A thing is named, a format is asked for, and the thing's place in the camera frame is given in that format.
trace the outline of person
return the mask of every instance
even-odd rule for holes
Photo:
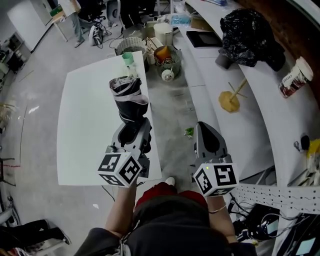
[[[0,248],[26,248],[48,239],[58,239],[70,244],[69,239],[58,227],[49,228],[45,219],[29,222],[15,227],[0,226]]]
[[[77,48],[85,41],[84,37],[82,36],[82,28],[90,29],[95,24],[79,18],[78,13],[81,11],[81,6],[77,0],[58,0],[58,3],[61,5],[65,16],[70,17],[72,20],[72,27],[77,38],[74,47]]]
[[[168,178],[136,205],[136,182],[119,187],[105,228],[91,229],[75,256],[257,256],[252,244],[237,241],[222,196],[206,202],[197,192],[177,193],[174,185]]]
[[[120,0],[121,8],[120,15],[121,20],[126,29],[132,27],[133,25],[142,24],[139,15],[139,5],[137,1],[134,0]]]

